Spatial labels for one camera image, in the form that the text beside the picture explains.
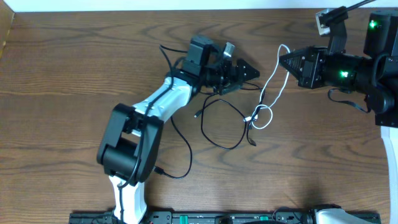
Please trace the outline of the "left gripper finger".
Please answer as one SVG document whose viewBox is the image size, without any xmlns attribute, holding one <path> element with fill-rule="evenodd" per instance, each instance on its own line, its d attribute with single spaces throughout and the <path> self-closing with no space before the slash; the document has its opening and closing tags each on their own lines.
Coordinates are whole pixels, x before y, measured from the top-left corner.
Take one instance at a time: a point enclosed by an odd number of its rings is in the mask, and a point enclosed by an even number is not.
<svg viewBox="0 0 398 224">
<path fill-rule="evenodd" d="M 219 87 L 219 95 L 226 95 L 243 87 L 242 82 L 221 83 Z"/>
<path fill-rule="evenodd" d="M 242 83 L 260 77 L 260 72 L 241 58 L 236 61 L 236 74 Z"/>
</svg>

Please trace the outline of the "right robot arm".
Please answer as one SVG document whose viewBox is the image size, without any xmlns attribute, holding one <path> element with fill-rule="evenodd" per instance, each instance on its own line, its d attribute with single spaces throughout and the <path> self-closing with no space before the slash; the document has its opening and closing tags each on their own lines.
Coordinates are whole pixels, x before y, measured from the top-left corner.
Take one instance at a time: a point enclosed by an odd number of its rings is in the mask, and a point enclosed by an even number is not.
<svg viewBox="0 0 398 224">
<path fill-rule="evenodd" d="M 363 112 L 374 112 L 381 129 L 389 168 L 390 222 L 397 223 L 397 10 L 370 14 L 362 57 L 345 50 L 348 13 L 344 6 L 318 12 L 318 31 L 330 38 L 328 46 L 287 53 L 279 63 L 302 88 L 330 86 L 332 91 L 365 95 Z"/>
</svg>

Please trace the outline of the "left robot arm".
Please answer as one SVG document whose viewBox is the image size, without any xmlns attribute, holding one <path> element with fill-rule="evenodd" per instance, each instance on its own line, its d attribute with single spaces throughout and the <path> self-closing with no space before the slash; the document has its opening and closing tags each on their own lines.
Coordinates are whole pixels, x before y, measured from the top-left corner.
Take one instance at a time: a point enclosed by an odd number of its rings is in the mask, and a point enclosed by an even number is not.
<svg viewBox="0 0 398 224">
<path fill-rule="evenodd" d="M 116 105 L 111 111 L 96 156 L 114 189 L 115 223 L 140 223 L 147 211 L 145 181 L 155 170 L 164 124 L 201 91 L 212 88 L 225 95 L 242 88 L 260 73 L 247 61 L 232 59 L 234 45 L 223 47 L 194 35 L 188 50 L 169 63 L 164 83 L 132 106 Z"/>
</svg>

